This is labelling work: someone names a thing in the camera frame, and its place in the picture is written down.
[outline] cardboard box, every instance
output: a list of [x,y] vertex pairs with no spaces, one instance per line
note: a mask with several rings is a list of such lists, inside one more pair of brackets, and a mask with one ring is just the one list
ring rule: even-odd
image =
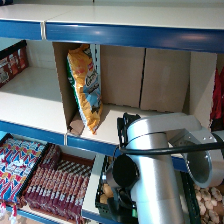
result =
[[181,112],[190,78],[190,52],[147,49],[142,110]]

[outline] snack bag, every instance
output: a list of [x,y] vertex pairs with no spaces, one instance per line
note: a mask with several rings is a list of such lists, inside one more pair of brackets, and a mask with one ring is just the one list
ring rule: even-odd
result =
[[70,50],[67,58],[68,79],[74,89],[82,121],[95,133],[102,113],[101,91],[89,44]]

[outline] red packaging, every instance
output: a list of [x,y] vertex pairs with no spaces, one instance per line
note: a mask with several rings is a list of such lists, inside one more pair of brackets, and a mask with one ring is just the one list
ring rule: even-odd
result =
[[67,198],[65,200],[65,203],[62,205],[62,210],[64,211],[64,217],[66,217],[67,219],[69,219],[69,214],[68,214],[68,206],[71,200],[71,197],[73,195],[73,191],[76,187],[77,181],[78,181],[79,175],[75,174],[74,179],[72,181],[72,185],[70,187],[70,190],[68,192]]
[[52,170],[48,170],[45,181],[44,181],[44,183],[42,185],[42,188],[40,189],[39,195],[37,197],[37,203],[38,203],[39,206],[41,206],[41,204],[43,203],[43,200],[44,200],[44,197],[45,197],[45,195],[43,195],[43,194],[45,192],[45,188],[47,187],[47,184],[48,184],[48,181],[50,179],[51,173],[52,173]]
[[21,72],[18,52],[14,52],[10,54],[9,61],[10,61],[13,75],[17,75],[19,72]]
[[54,201],[56,193],[58,191],[58,187],[60,185],[60,181],[62,179],[62,176],[63,176],[63,172],[59,171],[58,178],[57,178],[57,180],[55,182],[53,191],[52,191],[50,199],[48,201],[48,209],[50,209],[54,214],[57,214],[57,211],[56,211],[56,208],[53,206],[53,201]]
[[57,206],[58,206],[58,201],[59,201],[61,192],[62,192],[62,190],[63,190],[63,187],[64,187],[64,185],[65,185],[67,176],[68,176],[68,172],[64,172],[64,173],[63,173],[63,176],[62,176],[62,178],[61,178],[60,184],[59,184],[59,186],[58,186],[58,190],[57,190],[57,192],[56,192],[56,195],[55,195],[55,198],[54,198],[54,201],[53,201],[53,206],[56,207],[56,208],[57,208]]
[[0,88],[4,86],[13,77],[9,58],[0,60]]
[[60,198],[58,201],[58,207],[57,207],[58,213],[62,216],[64,215],[64,204],[65,204],[66,198],[69,194],[69,190],[72,186],[74,176],[75,176],[75,174],[73,174],[73,173],[68,174],[67,180],[65,182],[65,185],[62,189],[62,192],[61,192],[61,195],[60,195]]
[[50,178],[50,175],[51,175],[51,170],[47,170],[47,174],[46,174],[46,177],[45,177],[45,180],[44,180],[44,183],[39,191],[39,194],[37,196],[37,199],[36,199],[36,203],[38,204],[38,206],[41,205],[41,198],[42,198],[42,195],[43,195],[43,192],[47,186],[47,183],[48,183],[48,179]]
[[84,197],[86,194],[86,190],[89,183],[89,177],[85,177],[82,183],[82,186],[79,190],[79,193],[75,199],[75,204],[72,208],[72,215],[75,218],[76,216],[79,216],[81,214],[82,204],[84,201]]
[[43,209],[45,209],[45,210],[48,210],[47,206],[45,208],[45,205],[46,205],[47,200],[48,200],[47,193],[50,191],[50,188],[52,186],[52,182],[53,182],[54,175],[55,175],[55,170],[52,170],[51,175],[50,175],[50,177],[48,179],[47,186],[45,187],[44,192],[43,192],[43,195],[42,195],[42,198],[41,198],[41,207]]
[[0,88],[28,67],[26,45],[23,40],[0,51]]
[[46,176],[47,176],[47,174],[48,174],[48,170],[46,170],[46,169],[44,169],[44,170],[45,170],[45,171],[44,171],[44,174],[43,174],[42,178],[40,179],[40,182],[39,182],[39,184],[38,184],[38,186],[37,186],[37,188],[36,188],[36,191],[35,191],[35,193],[34,193],[34,196],[33,196],[33,201],[34,201],[34,202],[36,202],[37,197],[38,197],[38,195],[39,195],[39,192],[40,192],[40,190],[41,190],[41,188],[42,188],[42,186],[43,186],[43,183],[44,183],[44,181],[45,181],[45,179],[46,179]]
[[69,202],[69,205],[68,205],[68,216],[71,218],[71,219],[74,219],[74,216],[72,215],[72,210],[73,210],[73,206],[74,206],[74,203],[75,203],[75,199],[79,193],[79,189],[82,185],[82,182],[83,182],[83,177],[82,176],[79,176],[78,178],[78,181],[77,181],[77,184],[75,186],[75,189],[72,193],[72,196],[71,196],[71,199],[70,199],[70,202]]
[[61,149],[57,145],[52,145],[41,167],[56,169],[60,159]]
[[44,207],[45,207],[45,210],[50,210],[50,209],[49,209],[49,205],[48,205],[48,203],[49,203],[49,201],[50,201],[51,194],[52,194],[52,192],[53,192],[54,186],[55,186],[55,184],[56,184],[56,182],[57,182],[57,179],[58,179],[60,173],[61,173],[61,172],[56,171],[55,174],[54,174],[54,176],[53,176],[53,179],[52,179],[52,181],[51,181],[51,183],[50,183],[50,186],[49,186],[49,188],[48,188],[48,191],[47,191],[47,193],[46,193],[45,200],[44,200]]
[[33,186],[35,185],[36,179],[38,178],[38,175],[39,175],[40,171],[41,171],[41,168],[38,167],[35,175],[33,176],[32,180],[31,180],[30,186],[29,186],[29,188],[28,188],[28,190],[27,190],[27,192],[24,196],[25,200],[27,201],[27,203],[29,203],[31,205],[31,207],[33,207],[33,204],[32,204],[32,201],[29,200],[29,196],[30,196],[30,193],[32,191]]
[[50,162],[51,158],[53,157],[54,152],[55,152],[55,145],[51,145],[43,163],[40,165],[41,167],[47,168],[47,165]]
[[31,190],[31,192],[30,192],[30,195],[29,195],[29,199],[32,200],[32,201],[33,201],[33,198],[34,198],[36,189],[37,189],[37,187],[38,187],[38,185],[39,185],[41,179],[43,178],[44,173],[45,173],[45,169],[42,168],[42,169],[40,170],[40,172],[39,172],[37,178],[36,178],[36,181],[35,181],[35,183],[34,183],[34,185],[33,185],[33,188],[32,188],[32,190]]

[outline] cardboard divider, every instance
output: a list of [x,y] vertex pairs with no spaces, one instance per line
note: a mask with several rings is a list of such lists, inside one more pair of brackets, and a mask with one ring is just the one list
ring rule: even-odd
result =
[[72,87],[68,81],[66,60],[69,50],[78,48],[80,44],[53,42],[56,69],[58,73],[59,87],[62,96],[64,114],[67,127],[70,125],[78,110]]
[[217,54],[192,52],[190,64],[190,114],[209,128]]
[[140,108],[181,112],[190,72],[190,52],[147,49]]

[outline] white shelf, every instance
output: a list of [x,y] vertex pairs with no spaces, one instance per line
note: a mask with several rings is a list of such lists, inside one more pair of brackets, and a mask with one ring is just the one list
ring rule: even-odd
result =
[[14,4],[0,8],[0,20],[44,22],[70,10],[68,5]]
[[49,219],[49,220],[54,221],[56,223],[71,224],[70,222],[64,221],[62,219],[59,219],[59,218],[56,218],[56,217],[53,217],[53,216],[50,216],[50,215],[46,215],[46,214],[41,213],[41,212],[33,211],[32,209],[30,209],[30,207],[28,205],[24,206],[20,210],[22,210],[24,212],[28,212],[28,213],[36,215],[36,216],[39,216],[41,218]]
[[92,134],[88,128],[85,128],[81,134],[81,138],[90,139],[94,141],[104,142],[108,144],[118,145],[119,138],[117,135],[117,118],[123,117],[123,114],[139,114],[140,117],[147,117],[151,115],[161,114],[156,111],[142,111],[137,108],[116,106],[116,105],[103,105],[103,112],[100,117],[100,126],[96,134]]
[[71,6],[48,22],[224,29],[223,10],[223,3],[95,2]]
[[67,132],[56,70],[28,67],[0,89],[0,104],[1,121]]

